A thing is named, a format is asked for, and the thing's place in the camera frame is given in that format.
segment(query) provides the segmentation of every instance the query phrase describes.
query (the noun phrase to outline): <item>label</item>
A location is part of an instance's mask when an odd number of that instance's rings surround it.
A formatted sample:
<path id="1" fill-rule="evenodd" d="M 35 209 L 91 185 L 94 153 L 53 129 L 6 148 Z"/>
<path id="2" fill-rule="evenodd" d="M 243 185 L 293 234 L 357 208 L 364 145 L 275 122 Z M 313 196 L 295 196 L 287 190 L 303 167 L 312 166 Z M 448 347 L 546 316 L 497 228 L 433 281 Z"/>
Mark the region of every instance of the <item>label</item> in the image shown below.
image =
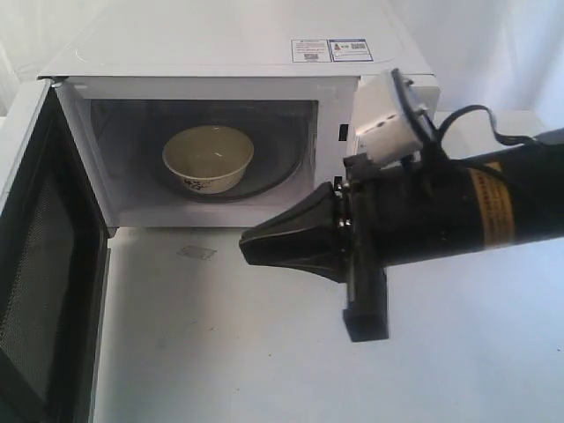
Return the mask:
<path id="1" fill-rule="evenodd" d="M 488 163 L 487 166 L 501 171 L 499 162 Z M 484 227 L 484 247 L 513 243 L 515 221 L 508 188 L 503 182 L 484 172 L 469 170 Z"/>
<path id="2" fill-rule="evenodd" d="M 366 39 L 329 40 L 333 62 L 373 62 Z"/>
<path id="3" fill-rule="evenodd" d="M 292 61 L 294 63 L 330 63 L 327 40 L 292 40 Z"/>

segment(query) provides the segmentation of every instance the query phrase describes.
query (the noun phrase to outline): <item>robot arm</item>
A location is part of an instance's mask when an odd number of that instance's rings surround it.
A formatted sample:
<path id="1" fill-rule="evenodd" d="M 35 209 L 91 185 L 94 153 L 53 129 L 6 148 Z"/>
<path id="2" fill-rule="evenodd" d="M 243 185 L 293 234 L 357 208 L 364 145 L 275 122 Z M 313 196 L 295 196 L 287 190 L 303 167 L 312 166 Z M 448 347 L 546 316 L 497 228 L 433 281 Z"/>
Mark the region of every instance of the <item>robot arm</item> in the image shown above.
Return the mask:
<path id="1" fill-rule="evenodd" d="M 249 264 L 346 284 L 343 318 L 353 342 L 388 337 L 387 266 L 564 236 L 564 130 L 503 136 L 481 106 L 436 129 L 400 72 L 386 78 L 402 122 L 363 128 L 367 153 L 344 160 L 344 180 L 322 184 L 240 241 Z M 496 139 L 513 148 L 452 160 L 442 137 L 476 109 L 488 111 Z"/>

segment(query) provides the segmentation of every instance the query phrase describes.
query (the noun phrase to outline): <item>bowl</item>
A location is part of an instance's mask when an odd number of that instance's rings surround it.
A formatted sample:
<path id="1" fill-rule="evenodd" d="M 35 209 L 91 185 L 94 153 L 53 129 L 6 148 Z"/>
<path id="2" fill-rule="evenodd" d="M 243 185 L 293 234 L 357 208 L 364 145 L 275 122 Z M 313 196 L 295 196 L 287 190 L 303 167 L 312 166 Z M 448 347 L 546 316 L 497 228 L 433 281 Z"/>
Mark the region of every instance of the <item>bowl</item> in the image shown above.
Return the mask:
<path id="1" fill-rule="evenodd" d="M 186 189 L 218 194 L 239 183 L 254 152 L 241 131 L 208 125 L 174 135 L 165 144 L 162 159 Z"/>

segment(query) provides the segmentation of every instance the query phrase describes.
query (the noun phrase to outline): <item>white backdrop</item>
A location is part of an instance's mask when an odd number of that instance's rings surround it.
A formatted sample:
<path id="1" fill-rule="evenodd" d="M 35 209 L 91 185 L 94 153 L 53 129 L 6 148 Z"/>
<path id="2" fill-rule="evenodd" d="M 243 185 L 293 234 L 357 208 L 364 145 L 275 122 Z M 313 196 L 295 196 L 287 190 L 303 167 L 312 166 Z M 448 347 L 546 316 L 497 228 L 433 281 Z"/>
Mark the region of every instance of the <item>white backdrop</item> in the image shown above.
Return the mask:
<path id="1" fill-rule="evenodd" d="M 19 81 L 34 78 L 107 1 L 0 0 L 0 115 Z M 564 125 L 564 2 L 390 2 L 439 78 L 440 109 L 535 108 L 551 126 Z"/>

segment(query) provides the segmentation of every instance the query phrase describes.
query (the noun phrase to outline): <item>mesh screen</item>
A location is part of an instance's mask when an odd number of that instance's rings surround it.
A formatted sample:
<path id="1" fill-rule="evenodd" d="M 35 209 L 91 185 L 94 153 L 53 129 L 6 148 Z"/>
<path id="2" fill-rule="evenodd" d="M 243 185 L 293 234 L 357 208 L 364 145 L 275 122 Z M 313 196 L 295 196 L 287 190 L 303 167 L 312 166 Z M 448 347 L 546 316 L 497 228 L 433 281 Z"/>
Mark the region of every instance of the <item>mesh screen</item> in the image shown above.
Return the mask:
<path id="1" fill-rule="evenodd" d="M 71 220 L 53 177 L 48 175 L 0 325 L 0 348 L 43 400 L 69 284 L 73 246 Z"/>

